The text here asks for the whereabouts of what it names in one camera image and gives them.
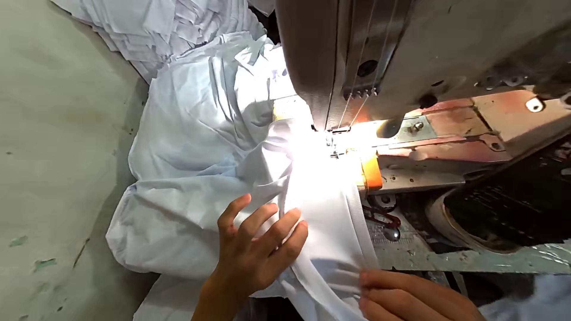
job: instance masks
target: white garment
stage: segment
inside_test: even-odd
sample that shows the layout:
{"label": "white garment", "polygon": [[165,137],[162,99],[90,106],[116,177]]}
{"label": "white garment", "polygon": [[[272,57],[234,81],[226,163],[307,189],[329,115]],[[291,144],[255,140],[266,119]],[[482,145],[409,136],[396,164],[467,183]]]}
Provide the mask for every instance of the white garment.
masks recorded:
{"label": "white garment", "polygon": [[248,0],[248,3],[266,17],[269,17],[276,8],[276,0]]}
{"label": "white garment", "polygon": [[150,83],[162,64],[217,35],[263,26],[246,0],[52,0],[93,27],[109,50],[119,51]]}
{"label": "white garment", "polygon": [[527,299],[503,298],[479,308],[486,320],[559,321],[571,314],[571,275],[538,275]]}
{"label": "white garment", "polygon": [[[274,99],[292,94],[282,49],[265,36],[220,36],[162,68],[130,151],[139,181],[123,195],[107,233],[116,259],[135,271],[208,277],[218,262],[216,221],[249,192],[252,202],[236,224],[276,202],[279,213],[259,234],[294,207],[309,227],[296,262],[255,296],[286,296],[305,320],[363,320],[358,273],[377,261],[358,192],[310,121],[271,123]],[[172,282],[165,275],[159,280]],[[180,290],[161,284],[136,320],[188,320],[196,302],[177,313],[157,307],[156,295]]]}

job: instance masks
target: finger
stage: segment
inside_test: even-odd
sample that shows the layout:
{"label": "finger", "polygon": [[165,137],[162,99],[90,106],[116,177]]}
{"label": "finger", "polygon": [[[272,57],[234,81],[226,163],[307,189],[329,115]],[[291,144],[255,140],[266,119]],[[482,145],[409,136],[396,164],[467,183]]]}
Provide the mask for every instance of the finger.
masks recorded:
{"label": "finger", "polygon": [[218,230],[221,235],[226,235],[230,227],[234,226],[236,215],[252,201],[250,194],[242,195],[233,200],[218,218]]}
{"label": "finger", "polygon": [[264,276],[272,282],[297,259],[307,239],[307,222],[297,224],[287,241],[268,258]]}
{"label": "finger", "polygon": [[359,309],[361,309],[363,316],[370,321],[403,321],[398,316],[363,296],[359,300]]}
{"label": "finger", "polygon": [[301,211],[298,208],[294,208],[275,222],[260,238],[258,253],[267,258],[273,250],[282,245],[283,240],[288,236],[300,216]]}
{"label": "finger", "polygon": [[403,320],[414,321],[450,321],[434,309],[427,306],[412,294],[401,290],[369,290],[364,291],[367,299],[382,306],[385,310]]}
{"label": "finger", "polygon": [[237,238],[238,246],[243,248],[249,246],[260,226],[277,212],[278,205],[275,203],[262,205],[255,210],[252,215],[240,224]]}
{"label": "finger", "polygon": [[366,271],[361,273],[360,283],[365,288],[404,290],[448,319],[465,319],[467,312],[480,315],[476,306],[466,297],[416,275],[382,270]]}

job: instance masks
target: sewing machine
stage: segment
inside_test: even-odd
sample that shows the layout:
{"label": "sewing machine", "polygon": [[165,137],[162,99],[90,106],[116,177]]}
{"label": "sewing machine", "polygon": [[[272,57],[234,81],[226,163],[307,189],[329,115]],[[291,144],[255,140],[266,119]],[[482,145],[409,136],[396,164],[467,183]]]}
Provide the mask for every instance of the sewing machine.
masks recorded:
{"label": "sewing machine", "polygon": [[[293,86],[331,155],[355,156],[363,197],[485,184],[571,128],[571,2],[282,0],[276,16]],[[462,247],[513,252],[571,236],[533,219],[553,214],[546,204],[518,217],[490,209],[490,236],[459,227],[443,196],[431,202],[432,225]]]}

